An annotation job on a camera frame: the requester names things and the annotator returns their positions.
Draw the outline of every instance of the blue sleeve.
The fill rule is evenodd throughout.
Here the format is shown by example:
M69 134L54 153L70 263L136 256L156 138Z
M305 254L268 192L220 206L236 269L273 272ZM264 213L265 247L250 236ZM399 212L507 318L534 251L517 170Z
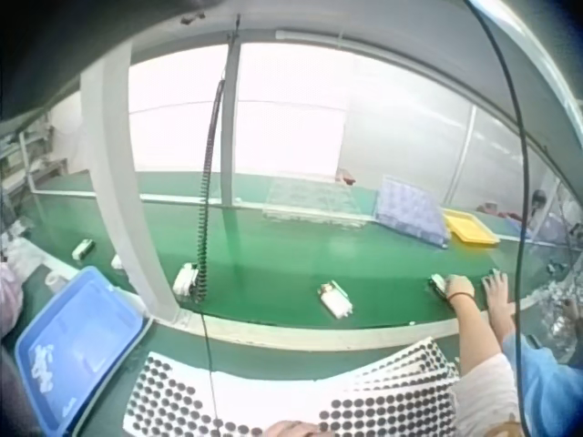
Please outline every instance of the blue sleeve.
M502 342L502 352L506 355L514 373L517 373L517 336L507 335ZM520 336L520 358L523 387L532 387L537 380L554 372L558 363L553 353L547 349L533 349L524 338Z
M517 373L516 334L502 343ZM583 371L559 364L549 349L533 349L520 336L521 377L527 426L533 437L569 435L581 420Z

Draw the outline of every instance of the bracelet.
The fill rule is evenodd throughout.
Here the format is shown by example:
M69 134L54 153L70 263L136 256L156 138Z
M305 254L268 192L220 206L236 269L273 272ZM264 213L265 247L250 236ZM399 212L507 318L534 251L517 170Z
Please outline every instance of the bracelet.
M467 297L468 297L468 298L470 298L471 300L473 300L473 301L476 301L476 300L474 299L474 296L472 296L471 294L465 293L465 292L463 292L463 291L458 291L457 293L454 293L454 294L452 294L451 296L448 296L448 297L447 297L447 301L449 302L449 301L450 301L452 298L454 298L455 296L458 296L458 295L460 295L460 294L463 294L464 296L467 296Z

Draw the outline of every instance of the white wall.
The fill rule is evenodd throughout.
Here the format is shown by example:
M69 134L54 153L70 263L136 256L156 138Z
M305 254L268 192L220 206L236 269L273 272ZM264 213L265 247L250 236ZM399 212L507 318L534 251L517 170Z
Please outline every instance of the white wall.
M226 46L163 56L130 68L129 111L136 171L202 169L210 111ZM333 176L377 189L390 174L443 201L464 144L470 104L424 77L380 61L313 46L241 49L235 169L263 175ZM54 157L87 168L79 94L51 111ZM213 169L220 169L220 123ZM531 154L531 187L554 175ZM453 206L495 201L519 212L522 165L515 134L482 110Z
M443 200L464 144L470 104L402 68L354 57L339 167L377 189L384 174Z
M532 150L528 153L528 163L532 193L543 187L545 175L550 169ZM499 211L520 214L523 198L522 172L522 152L518 136L500 121L478 110L474 134L452 205L476 208L484 202L495 202Z
M235 171L333 177L353 55L312 46L241 48Z

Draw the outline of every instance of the worker's hand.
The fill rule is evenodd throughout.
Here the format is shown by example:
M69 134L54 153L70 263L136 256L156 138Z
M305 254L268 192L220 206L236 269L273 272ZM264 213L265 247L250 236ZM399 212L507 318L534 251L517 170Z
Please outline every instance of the worker's hand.
M277 422L263 434L265 437L333 437L333 432L320 432L317 425L305 422Z
M579 308L575 298L565 299L563 302L563 313L565 317L570 320L577 320L579 318Z
M507 310L508 308L508 276L494 270L491 275L482 278L486 291L489 310Z
M474 297L474 286L466 276L450 275L445 280L445 297L450 298L454 294L464 293Z

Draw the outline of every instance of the sheet of black dot stickers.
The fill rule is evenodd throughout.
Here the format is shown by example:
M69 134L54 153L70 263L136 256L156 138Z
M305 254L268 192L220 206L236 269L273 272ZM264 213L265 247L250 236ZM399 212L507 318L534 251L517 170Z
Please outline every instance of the sheet of black dot stickers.
M123 428L136 436L262 435L281 420L318 423L346 437L454 435L449 387L458 379L432 339L319 381L248 380L151 352Z

